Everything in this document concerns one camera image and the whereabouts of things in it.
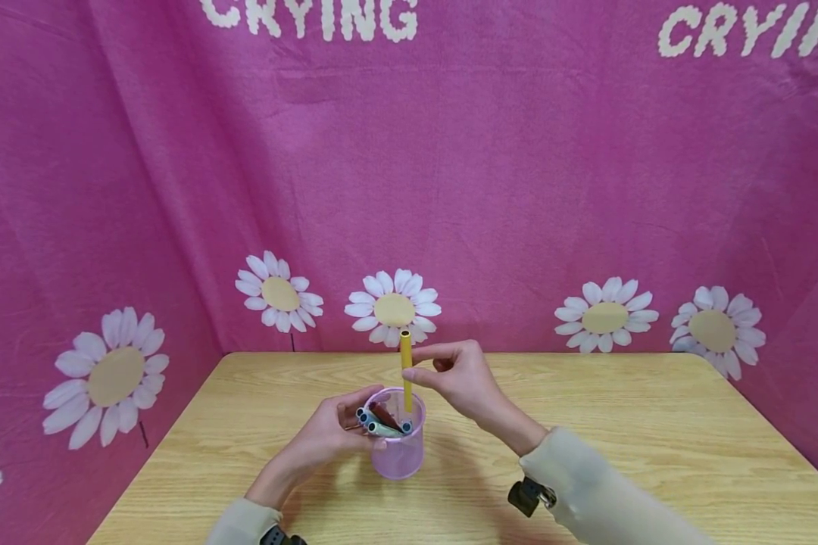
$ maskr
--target right hand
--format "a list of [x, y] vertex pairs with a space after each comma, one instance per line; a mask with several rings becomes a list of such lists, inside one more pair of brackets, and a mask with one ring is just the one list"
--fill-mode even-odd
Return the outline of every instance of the right hand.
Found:
[[403, 378], [437, 391], [457, 412], [480, 425], [510, 405], [476, 341], [421, 346], [411, 351], [411, 358], [413, 366], [433, 360], [436, 372], [413, 367], [403, 371]]

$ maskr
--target flower center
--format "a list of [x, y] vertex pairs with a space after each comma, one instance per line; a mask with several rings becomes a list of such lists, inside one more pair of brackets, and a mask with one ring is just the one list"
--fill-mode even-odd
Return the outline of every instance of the flower center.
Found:
[[298, 292], [284, 278], [271, 276], [264, 280], [261, 285], [261, 293], [264, 299], [273, 309], [290, 312], [297, 310], [300, 306], [300, 296]]
[[391, 327], [404, 327], [409, 325], [415, 317], [415, 305], [411, 303], [409, 297], [401, 296], [399, 293], [384, 294], [376, 301], [373, 308], [376, 320]]
[[142, 380], [145, 358], [133, 346], [113, 350], [88, 377], [88, 395], [95, 405], [110, 407], [133, 394]]
[[691, 335], [708, 350], [723, 353], [734, 347], [736, 327], [720, 310], [702, 310], [688, 322]]
[[627, 309], [618, 303], [597, 303], [582, 316], [582, 325], [591, 333], [617, 332], [627, 323]]

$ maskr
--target hand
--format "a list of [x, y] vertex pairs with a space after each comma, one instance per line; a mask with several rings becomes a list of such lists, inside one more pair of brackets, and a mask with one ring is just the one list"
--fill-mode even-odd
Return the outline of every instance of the hand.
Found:
[[437, 372], [413, 367], [403, 371], [403, 378], [436, 390], [457, 412], [476, 421], [519, 456], [539, 446], [548, 434], [503, 394], [476, 341], [422, 346], [413, 349], [411, 356], [413, 366], [433, 360]]
[[364, 434], [355, 416], [357, 408], [381, 389], [382, 385], [371, 385], [319, 403], [298, 434], [261, 470], [245, 497], [282, 509], [291, 490], [318, 467], [341, 454], [386, 448], [382, 438]]

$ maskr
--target gray marker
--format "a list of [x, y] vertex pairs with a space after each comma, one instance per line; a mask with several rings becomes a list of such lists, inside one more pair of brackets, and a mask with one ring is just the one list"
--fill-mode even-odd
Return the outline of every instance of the gray marker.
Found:
[[387, 425], [379, 424], [378, 422], [370, 422], [367, 425], [367, 430], [373, 434], [378, 435], [380, 437], [388, 437], [388, 438], [399, 438], [403, 437], [401, 431], [397, 431], [392, 427], [388, 427]]

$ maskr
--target pink pen holder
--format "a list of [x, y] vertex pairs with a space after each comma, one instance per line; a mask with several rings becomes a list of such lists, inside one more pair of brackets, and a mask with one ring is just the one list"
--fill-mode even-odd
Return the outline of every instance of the pink pen holder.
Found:
[[385, 478], [392, 481], [401, 481], [415, 475], [424, 462], [424, 402], [413, 394], [411, 414], [407, 414], [403, 404], [403, 388], [386, 388], [376, 392], [364, 404], [364, 409], [370, 408], [370, 403], [379, 403], [391, 413], [398, 423], [411, 421], [411, 432], [403, 437], [385, 438], [387, 448], [382, 451], [373, 451], [370, 458], [373, 468]]

